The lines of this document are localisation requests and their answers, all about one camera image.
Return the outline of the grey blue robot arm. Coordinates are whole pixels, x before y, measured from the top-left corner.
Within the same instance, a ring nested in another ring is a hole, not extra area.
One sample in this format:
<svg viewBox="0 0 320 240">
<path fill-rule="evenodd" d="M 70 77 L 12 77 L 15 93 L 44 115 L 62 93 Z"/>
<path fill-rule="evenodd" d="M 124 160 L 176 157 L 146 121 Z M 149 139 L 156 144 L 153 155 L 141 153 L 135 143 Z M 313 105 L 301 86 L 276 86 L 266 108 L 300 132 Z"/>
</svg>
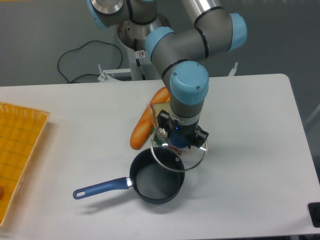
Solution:
<svg viewBox="0 0 320 240">
<path fill-rule="evenodd" d="M 170 94 L 169 112 L 160 117 L 171 143 L 180 149 L 201 147 L 208 133 L 199 126 L 209 74 L 201 61 L 242 46 L 248 35 L 245 20 L 227 13 L 218 0 L 186 0 L 193 28 L 175 33 L 163 26 L 154 0 L 89 0 L 87 6 L 98 26 L 128 24 L 128 36 L 145 27 L 142 49 Z"/>
</svg>

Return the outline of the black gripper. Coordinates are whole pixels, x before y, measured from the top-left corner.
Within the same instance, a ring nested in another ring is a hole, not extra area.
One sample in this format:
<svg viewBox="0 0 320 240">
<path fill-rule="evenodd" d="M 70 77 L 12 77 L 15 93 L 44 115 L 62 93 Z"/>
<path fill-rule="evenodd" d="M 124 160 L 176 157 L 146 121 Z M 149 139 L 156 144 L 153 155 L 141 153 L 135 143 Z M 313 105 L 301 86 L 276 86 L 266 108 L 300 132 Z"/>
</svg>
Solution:
<svg viewBox="0 0 320 240">
<path fill-rule="evenodd" d="M 164 129 L 170 140 L 188 141 L 188 148 L 200 148 L 207 140 L 209 133 L 198 126 L 199 119 L 171 117 L 161 110 L 156 117 L 158 127 Z"/>
</svg>

